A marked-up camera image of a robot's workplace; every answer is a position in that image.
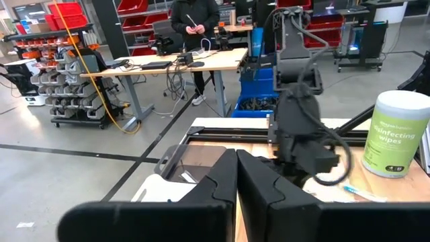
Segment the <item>black floor line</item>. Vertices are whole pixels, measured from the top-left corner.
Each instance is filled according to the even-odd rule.
[[[4,111],[4,112],[1,112],[1,113],[0,113],[0,115],[5,114],[5,113],[7,113],[7,112],[10,112],[10,111],[12,111],[12,110],[14,110],[14,109],[16,109],[16,108],[17,108],[17,107],[14,107],[14,108],[8,109],[8,110],[6,110],[6,111]]]
[[[27,146],[21,146],[21,145],[0,145],[0,148],[14,149],[19,151],[51,153],[51,154],[59,154],[59,155],[75,155],[75,156],[94,157],[94,158],[103,158],[103,159],[116,159],[120,161],[137,161],[140,158],[140,157],[134,157],[129,155],[113,155],[113,154],[94,153],[94,152],[86,152],[86,151],[68,151],[68,150],[62,150],[62,149],[47,149],[47,148],[38,148],[38,147],[27,147]]]
[[[208,78],[205,82],[205,85],[209,82],[210,78]],[[191,101],[196,98],[196,95],[194,94],[187,103],[180,109],[180,111],[173,117],[173,119],[170,121],[170,123],[161,131],[161,133],[158,135],[158,137],[149,145],[149,147],[145,150],[145,152],[140,156],[140,158],[135,162],[128,171],[120,178],[120,180],[112,187],[112,189],[106,194],[104,198],[101,199],[103,202],[107,202],[111,200],[115,194],[120,190],[120,188],[126,183],[128,178],[137,170],[137,167],[142,162],[145,161],[154,161],[155,159],[148,159],[149,153],[155,148],[155,146],[160,142],[160,140],[167,134],[167,132],[170,130],[170,128],[176,123],[176,121],[181,117],[181,115],[184,113],[184,111],[189,107],[191,104]]]

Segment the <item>white lid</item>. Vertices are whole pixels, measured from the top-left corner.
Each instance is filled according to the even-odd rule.
[[[430,97],[414,91],[385,91],[378,96],[376,105],[381,111],[406,119],[430,117]]]

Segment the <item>white sneaker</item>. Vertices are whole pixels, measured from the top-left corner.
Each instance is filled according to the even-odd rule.
[[[193,99],[193,101],[191,101],[191,103],[192,103],[194,106],[198,106],[198,105],[200,105],[204,100],[206,100],[206,96],[205,96],[205,95],[200,95],[200,96],[198,96],[198,97],[194,98],[194,99]]]

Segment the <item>disinfecting wipes container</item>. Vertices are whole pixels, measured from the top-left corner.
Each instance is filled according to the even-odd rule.
[[[404,177],[430,118],[430,97],[386,91],[376,100],[363,165],[383,177]]]

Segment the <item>white cable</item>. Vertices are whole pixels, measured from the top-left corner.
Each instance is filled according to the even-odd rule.
[[[169,112],[169,113],[159,113],[159,112],[156,112],[156,111],[152,110],[154,114],[158,114],[158,115],[171,115],[171,114],[173,114],[175,112],[176,105],[182,100],[183,94],[185,93],[185,79],[182,79],[181,81],[183,81],[181,97],[179,97],[177,99],[175,105],[173,106],[172,112]]]

